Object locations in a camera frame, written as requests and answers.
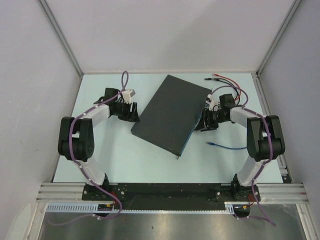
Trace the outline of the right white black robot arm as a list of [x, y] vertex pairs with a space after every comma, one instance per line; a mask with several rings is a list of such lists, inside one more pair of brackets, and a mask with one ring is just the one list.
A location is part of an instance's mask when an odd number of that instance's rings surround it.
[[285, 152], [286, 146], [280, 119], [276, 115], [263, 116], [243, 105], [237, 105], [231, 94], [219, 97], [215, 105], [212, 95], [206, 99], [196, 131], [217, 130], [219, 124], [231, 122], [246, 128], [248, 158], [235, 174], [230, 187], [219, 186], [215, 193], [228, 193], [236, 201], [245, 201], [259, 194], [257, 179], [265, 167]]

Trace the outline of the black network switch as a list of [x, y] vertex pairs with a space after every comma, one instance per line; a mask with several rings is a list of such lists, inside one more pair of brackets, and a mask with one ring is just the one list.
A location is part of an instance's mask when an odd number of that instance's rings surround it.
[[180, 157], [210, 93], [206, 87], [167, 75], [131, 133]]

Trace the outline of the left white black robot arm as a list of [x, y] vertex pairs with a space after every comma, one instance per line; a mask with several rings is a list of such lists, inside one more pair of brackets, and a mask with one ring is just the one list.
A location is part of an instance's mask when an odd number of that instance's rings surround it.
[[93, 194], [100, 200], [110, 196], [111, 188], [107, 174], [98, 167], [94, 158], [94, 128], [111, 116], [126, 122], [137, 122], [138, 104], [132, 100], [135, 94], [133, 89], [106, 88], [104, 96], [80, 116], [61, 119], [58, 153], [79, 168], [87, 184], [94, 186]]

